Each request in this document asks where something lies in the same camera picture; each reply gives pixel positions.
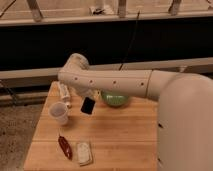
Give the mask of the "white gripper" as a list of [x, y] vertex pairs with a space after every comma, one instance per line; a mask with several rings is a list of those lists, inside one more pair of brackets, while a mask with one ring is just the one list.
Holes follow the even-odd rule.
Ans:
[[90, 98], [91, 100], [97, 101], [99, 98], [99, 91], [96, 89], [90, 89], [87, 87], [77, 86], [75, 87], [75, 93], [80, 96], [82, 99], [86, 97]]

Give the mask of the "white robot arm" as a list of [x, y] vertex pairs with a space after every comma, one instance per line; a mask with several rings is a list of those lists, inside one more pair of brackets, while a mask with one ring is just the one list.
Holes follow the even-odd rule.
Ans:
[[160, 70], [91, 70], [72, 54], [58, 80], [86, 96], [116, 92], [158, 103], [157, 171], [213, 171], [213, 80], [194, 73]]

